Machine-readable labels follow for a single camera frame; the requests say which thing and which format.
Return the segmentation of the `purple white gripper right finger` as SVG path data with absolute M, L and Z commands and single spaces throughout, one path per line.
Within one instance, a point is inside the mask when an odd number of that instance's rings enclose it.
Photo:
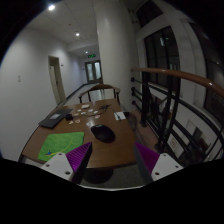
M 158 154 L 140 143 L 134 144 L 133 153 L 145 185 L 182 169 L 167 153 Z

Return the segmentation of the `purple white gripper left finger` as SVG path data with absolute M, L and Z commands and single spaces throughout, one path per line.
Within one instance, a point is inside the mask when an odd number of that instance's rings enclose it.
M 92 143 L 88 142 L 68 153 L 57 153 L 42 166 L 42 169 L 65 180 L 80 184 L 91 154 Z

